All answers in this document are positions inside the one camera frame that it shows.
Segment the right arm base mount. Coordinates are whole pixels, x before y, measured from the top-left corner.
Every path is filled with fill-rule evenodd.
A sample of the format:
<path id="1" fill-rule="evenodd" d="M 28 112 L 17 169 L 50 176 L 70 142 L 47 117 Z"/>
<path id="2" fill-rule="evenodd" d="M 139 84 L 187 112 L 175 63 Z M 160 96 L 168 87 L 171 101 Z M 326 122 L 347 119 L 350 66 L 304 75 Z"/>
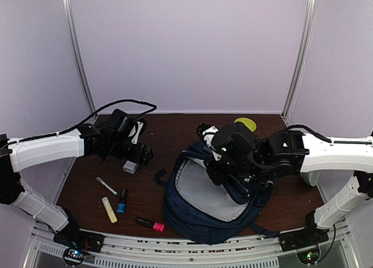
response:
<path id="1" fill-rule="evenodd" d="M 329 230 L 309 230 L 306 228 L 283 232 L 279 235 L 279 242 L 283 252 L 298 250 L 328 241 L 328 232 Z"/>

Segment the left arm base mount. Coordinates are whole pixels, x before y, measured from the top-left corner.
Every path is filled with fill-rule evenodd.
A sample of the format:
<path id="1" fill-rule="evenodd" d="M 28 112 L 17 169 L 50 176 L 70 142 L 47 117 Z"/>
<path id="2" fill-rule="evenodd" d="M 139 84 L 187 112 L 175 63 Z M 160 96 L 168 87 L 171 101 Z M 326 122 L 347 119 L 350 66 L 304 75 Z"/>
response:
<path id="1" fill-rule="evenodd" d="M 53 241 L 80 251 L 100 253 L 104 235 L 87 231 L 78 231 L 76 233 L 57 232 L 53 237 Z"/>

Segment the white charger cube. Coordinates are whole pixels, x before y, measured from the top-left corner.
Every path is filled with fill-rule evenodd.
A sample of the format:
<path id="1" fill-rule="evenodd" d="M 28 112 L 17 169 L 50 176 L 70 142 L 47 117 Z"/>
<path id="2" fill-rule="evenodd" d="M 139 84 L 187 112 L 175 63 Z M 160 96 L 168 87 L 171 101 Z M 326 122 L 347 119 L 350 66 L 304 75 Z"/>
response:
<path id="1" fill-rule="evenodd" d="M 123 170 L 129 174 L 134 174 L 136 172 L 136 170 L 138 169 L 139 167 L 139 164 L 137 163 L 133 163 L 131 161 L 127 161 L 124 165 L 123 165 Z"/>

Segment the navy blue backpack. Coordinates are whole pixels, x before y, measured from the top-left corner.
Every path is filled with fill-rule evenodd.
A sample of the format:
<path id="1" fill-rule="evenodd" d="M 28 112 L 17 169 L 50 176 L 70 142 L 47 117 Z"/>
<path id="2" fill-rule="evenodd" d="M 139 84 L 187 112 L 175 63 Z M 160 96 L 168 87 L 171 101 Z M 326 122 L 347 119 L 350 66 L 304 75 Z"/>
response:
<path id="1" fill-rule="evenodd" d="M 196 142 L 179 154 L 168 180 L 162 180 L 167 173 L 164 169 L 154 174 L 154 182 L 165 188 L 166 223 L 200 244 L 221 244 L 246 228 L 277 238 L 280 231 L 270 231 L 255 223 L 272 195 L 274 183 L 267 181 L 263 189 L 257 189 L 231 178 L 217 186 L 203 164 L 211 155 L 203 142 Z"/>

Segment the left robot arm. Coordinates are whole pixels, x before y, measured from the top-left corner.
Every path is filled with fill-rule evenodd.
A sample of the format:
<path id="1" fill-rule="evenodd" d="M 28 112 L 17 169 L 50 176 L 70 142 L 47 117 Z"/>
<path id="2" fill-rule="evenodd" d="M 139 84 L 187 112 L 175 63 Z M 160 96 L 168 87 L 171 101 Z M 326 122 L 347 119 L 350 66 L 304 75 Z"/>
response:
<path id="1" fill-rule="evenodd" d="M 61 132 L 13 138 L 1 135 L 1 204 L 13 205 L 49 225 L 71 247 L 84 241 L 78 223 L 67 210 L 45 200 L 21 179 L 29 167 L 65 158 L 98 156 L 147 165 L 152 147 L 139 142 L 145 119 L 136 119 L 116 109 L 97 125 L 83 121 Z"/>

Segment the blue highlighter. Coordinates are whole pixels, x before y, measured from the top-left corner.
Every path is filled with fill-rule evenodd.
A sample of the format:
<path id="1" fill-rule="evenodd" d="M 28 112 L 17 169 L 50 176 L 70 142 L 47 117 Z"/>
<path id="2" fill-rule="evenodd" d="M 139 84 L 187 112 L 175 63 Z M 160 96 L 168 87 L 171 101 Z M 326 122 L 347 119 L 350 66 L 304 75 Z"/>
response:
<path id="1" fill-rule="evenodd" d="M 117 204 L 117 213 L 118 214 L 124 214 L 126 209 L 126 201 L 128 197 L 128 190 L 122 189 L 119 194 L 119 201 Z"/>

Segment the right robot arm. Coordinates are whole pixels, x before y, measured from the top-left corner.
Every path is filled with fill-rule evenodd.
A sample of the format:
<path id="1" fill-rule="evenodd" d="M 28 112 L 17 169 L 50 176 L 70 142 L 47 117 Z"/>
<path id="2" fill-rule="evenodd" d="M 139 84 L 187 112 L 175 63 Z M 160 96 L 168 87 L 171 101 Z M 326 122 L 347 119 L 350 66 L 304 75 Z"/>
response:
<path id="1" fill-rule="evenodd" d="M 326 137 L 305 125 L 291 125 L 260 139 L 241 122 L 220 129 L 200 124 L 197 134 L 212 151 L 204 164 L 216 185 L 237 178 L 260 188 L 286 175 L 322 170 L 353 172 L 330 201 L 311 213 L 311 223 L 299 232 L 303 245 L 312 245 L 321 230 L 330 229 L 362 200 L 372 198 L 372 136 Z"/>

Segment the pink highlighter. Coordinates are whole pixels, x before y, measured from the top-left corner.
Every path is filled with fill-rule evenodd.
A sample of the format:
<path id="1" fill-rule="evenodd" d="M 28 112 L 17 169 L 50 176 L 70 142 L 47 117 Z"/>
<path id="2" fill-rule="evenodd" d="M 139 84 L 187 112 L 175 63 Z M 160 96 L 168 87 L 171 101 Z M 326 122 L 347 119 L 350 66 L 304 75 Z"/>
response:
<path id="1" fill-rule="evenodd" d="M 145 219 L 145 218 L 141 218 L 141 217 L 135 218 L 135 223 L 139 224 L 139 225 L 142 225 L 142 226 L 145 226 L 147 228 L 151 228 L 152 230 L 155 230 L 155 231 L 158 231 L 158 232 L 163 232 L 164 228 L 165 228 L 164 224 L 161 224 L 161 223 L 158 223 L 158 222 L 155 222 L 155 221 L 152 221 L 152 220 L 148 220 L 148 219 Z"/>

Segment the yellow highlighter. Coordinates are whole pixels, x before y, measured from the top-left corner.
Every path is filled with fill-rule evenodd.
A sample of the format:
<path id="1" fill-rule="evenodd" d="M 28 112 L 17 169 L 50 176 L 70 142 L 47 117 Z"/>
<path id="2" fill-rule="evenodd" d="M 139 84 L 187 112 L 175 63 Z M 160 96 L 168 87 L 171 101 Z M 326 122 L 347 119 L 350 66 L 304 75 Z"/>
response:
<path id="1" fill-rule="evenodd" d="M 108 218 L 110 219 L 111 223 L 116 223 L 118 221 L 113 209 L 112 209 L 112 206 L 110 204 L 110 201 L 108 200 L 108 197 L 103 197 L 101 199 L 102 203 L 103 203 L 103 206 L 105 208 L 105 211 L 108 215 Z"/>

